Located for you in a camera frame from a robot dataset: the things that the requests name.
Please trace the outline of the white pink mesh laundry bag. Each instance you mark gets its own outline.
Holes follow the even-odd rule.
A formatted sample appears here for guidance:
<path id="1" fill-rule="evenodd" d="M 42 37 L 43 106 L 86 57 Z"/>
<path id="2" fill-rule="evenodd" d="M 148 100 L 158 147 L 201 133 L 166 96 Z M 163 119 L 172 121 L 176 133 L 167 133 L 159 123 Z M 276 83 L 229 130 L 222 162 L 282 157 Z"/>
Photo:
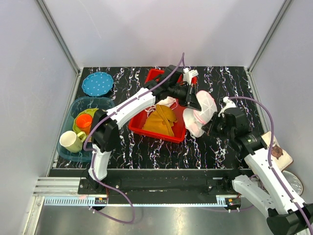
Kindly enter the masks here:
<path id="1" fill-rule="evenodd" d="M 202 127 L 206 125 L 217 111 L 214 98 L 207 91 L 199 91 L 196 94 L 197 100 L 201 106 L 201 111 L 186 108 L 183 111 L 183 120 L 185 128 L 195 138 L 199 138 L 204 134 Z"/>

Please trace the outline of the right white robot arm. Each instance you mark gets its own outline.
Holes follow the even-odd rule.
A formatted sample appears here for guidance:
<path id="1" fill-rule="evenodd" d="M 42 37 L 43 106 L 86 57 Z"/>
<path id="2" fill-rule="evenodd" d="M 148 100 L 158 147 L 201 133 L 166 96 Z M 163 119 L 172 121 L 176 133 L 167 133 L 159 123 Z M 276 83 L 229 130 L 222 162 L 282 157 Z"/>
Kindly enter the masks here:
<path id="1" fill-rule="evenodd" d="M 251 132 L 247 117 L 237 107 L 215 112 L 202 128 L 213 137 L 226 137 L 232 147 L 262 182 L 260 188 L 240 170 L 222 181 L 224 192 L 235 192 L 245 197 L 266 218 L 274 235 L 301 235 L 313 233 L 313 205 L 308 204 L 284 177 L 271 151 L 260 135 Z"/>

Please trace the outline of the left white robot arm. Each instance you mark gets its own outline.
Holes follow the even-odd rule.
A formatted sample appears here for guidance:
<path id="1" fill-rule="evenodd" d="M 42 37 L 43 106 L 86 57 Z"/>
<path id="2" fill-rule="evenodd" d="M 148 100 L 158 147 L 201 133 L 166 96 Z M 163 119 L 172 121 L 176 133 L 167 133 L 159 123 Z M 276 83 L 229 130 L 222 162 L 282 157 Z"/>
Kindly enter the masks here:
<path id="1" fill-rule="evenodd" d="M 135 95 L 107 111 L 95 112 L 89 139 L 92 140 L 92 160 L 89 168 L 89 189 L 96 194 L 105 190 L 108 161 L 119 139 L 119 130 L 130 119 L 144 109 L 159 101 L 172 97 L 178 100 L 181 107 L 201 111 L 195 94 L 197 70 L 180 69 L 178 66 L 166 67 L 161 75 L 146 82 Z"/>

